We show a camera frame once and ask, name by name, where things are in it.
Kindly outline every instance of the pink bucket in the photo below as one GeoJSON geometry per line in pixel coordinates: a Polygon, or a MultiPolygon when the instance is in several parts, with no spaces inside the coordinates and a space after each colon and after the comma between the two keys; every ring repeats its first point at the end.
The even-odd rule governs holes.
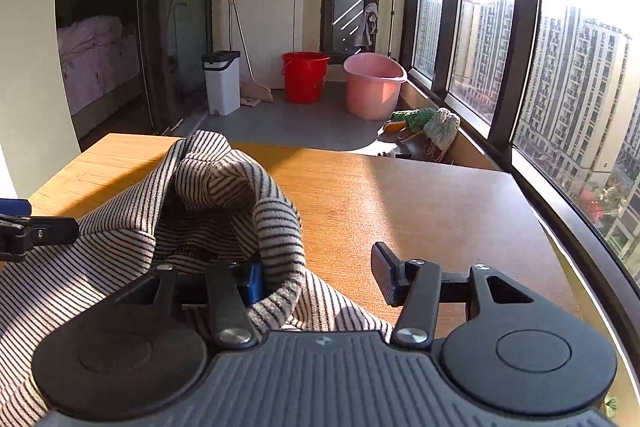
{"type": "Polygon", "coordinates": [[[344,61],[347,111],[365,120],[388,120],[395,110],[406,71],[392,58],[359,53],[344,61]]]}

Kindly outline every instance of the wooden table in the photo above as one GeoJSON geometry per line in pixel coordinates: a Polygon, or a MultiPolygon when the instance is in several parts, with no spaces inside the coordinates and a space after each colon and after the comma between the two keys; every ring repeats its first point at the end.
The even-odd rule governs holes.
{"type": "MultiPolygon", "coordinates": [[[[140,181],[176,140],[110,134],[31,198],[34,215],[80,217],[140,181]]],[[[261,163],[302,215],[308,267],[367,310],[394,322],[369,269],[372,243],[444,271],[485,263],[578,315],[540,224],[510,175],[352,153],[235,144],[261,163]]],[[[441,305],[439,335],[463,320],[441,305]]]]}

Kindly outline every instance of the floor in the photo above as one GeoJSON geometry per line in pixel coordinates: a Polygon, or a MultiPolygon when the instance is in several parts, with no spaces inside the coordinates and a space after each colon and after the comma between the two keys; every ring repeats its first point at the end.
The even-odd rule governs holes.
{"type": "MultiPolygon", "coordinates": [[[[176,129],[186,136],[196,128],[215,131],[231,142],[253,142],[289,147],[305,147],[332,151],[350,151],[369,155],[390,151],[392,143],[378,141],[384,121],[363,120],[344,108],[346,84],[327,82],[319,102],[290,103],[284,90],[273,91],[273,103],[261,102],[256,107],[241,106],[227,116],[206,113],[188,129],[176,129]]],[[[193,123],[195,116],[190,117],[193,123]]]]}
{"type": "Polygon", "coordinates": [[[124,105],[107,120],[95,127],[89,134],[78,140],[81,151],[86,151],[98,140],[107,136],[110,132],[124,134],[153,134],[151,117],[144,95],[124,105]]]}

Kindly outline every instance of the striped fabric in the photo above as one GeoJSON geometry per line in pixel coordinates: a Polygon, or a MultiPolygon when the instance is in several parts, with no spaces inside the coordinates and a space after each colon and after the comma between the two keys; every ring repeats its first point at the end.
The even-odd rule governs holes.
{"type": "MultiPolygon", "coordinates": [[[[67,247],[42,247],[0,273],[0,426],[46,413],[30,371],[40,340],[157,263],[201,271],[212,259],[258,248],[268,297],[249,309],[269,329],[381,330],[367,313],[305,266],[300,214],[254,159],[220,134],[177,141],[162,163],[79,220],[67,247]]],[[[194,314],[199,330],[206,326],[194,314]]]]}

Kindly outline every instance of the black gripper pad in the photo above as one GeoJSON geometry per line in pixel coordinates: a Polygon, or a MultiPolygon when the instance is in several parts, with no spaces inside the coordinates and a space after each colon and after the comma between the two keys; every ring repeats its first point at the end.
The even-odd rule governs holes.
{"type": "Polygon", "coordinates": [[[589,427],[595,410],[555,419],[500,415],[466,401],[430,357],[378,331],[273,331],[254,349],[214,359],[203,381],[161,412],[120,423],[49,413],[40,427],[589,427]]]}

